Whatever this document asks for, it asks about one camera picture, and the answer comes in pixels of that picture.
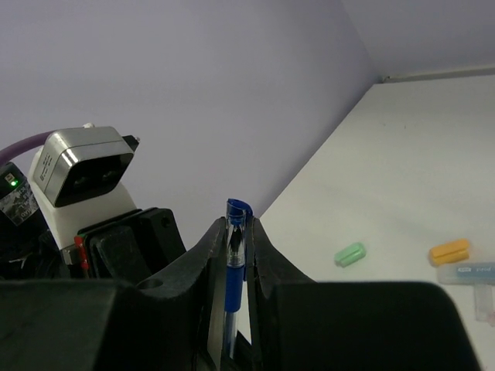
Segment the blue gel pen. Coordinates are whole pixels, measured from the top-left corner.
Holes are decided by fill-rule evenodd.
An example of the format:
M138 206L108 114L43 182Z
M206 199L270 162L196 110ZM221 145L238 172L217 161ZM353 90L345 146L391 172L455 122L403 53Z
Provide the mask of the blue gel pen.
M228 199L226 207L227 271L224 302L223 352L233 359L237 338L237 312L245 279L246 227L252 217L251 207L239 199Z

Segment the green eraser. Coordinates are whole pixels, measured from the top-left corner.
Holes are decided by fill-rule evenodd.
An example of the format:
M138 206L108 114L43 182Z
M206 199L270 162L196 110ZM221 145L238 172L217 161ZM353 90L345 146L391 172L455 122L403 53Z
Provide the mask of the green eraser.
M334 256L334 262L338 267L348 267L351 264L366 257L367 251L361 242L352 243Z

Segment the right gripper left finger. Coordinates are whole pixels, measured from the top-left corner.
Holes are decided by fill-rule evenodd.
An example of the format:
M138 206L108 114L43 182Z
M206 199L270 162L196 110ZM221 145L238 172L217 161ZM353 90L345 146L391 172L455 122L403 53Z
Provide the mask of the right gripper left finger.
M138 285L113 280L1 284L3 370L218 370L226 223Z

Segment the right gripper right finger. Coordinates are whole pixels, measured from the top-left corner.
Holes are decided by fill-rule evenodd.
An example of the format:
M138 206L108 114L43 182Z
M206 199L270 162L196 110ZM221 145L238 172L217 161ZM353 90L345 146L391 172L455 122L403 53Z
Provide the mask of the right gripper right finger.
M317 282L247 226L256 370L478 370L463 321L438 285Z

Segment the orange eraser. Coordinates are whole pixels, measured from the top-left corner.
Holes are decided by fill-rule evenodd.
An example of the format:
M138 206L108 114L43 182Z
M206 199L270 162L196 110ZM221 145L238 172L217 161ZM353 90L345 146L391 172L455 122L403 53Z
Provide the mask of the orange eraser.
M457 263L469 258L470 246L467 239L454 240L433 247L428 252L428 258L435 266Z

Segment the blue glue tube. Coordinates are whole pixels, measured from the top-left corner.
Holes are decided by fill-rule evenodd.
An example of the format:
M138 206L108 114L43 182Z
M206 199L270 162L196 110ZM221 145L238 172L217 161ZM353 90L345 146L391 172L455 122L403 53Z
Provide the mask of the blue glue tube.
M445 264L437 268L437 278L445 285L494 285L494 262Z

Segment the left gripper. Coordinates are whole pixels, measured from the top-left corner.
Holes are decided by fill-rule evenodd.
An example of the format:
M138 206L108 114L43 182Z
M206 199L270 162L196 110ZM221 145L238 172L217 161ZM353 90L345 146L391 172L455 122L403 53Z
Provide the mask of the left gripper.
M42 259L38 277L143 281L185 252L171 209L136 209L79 230Z

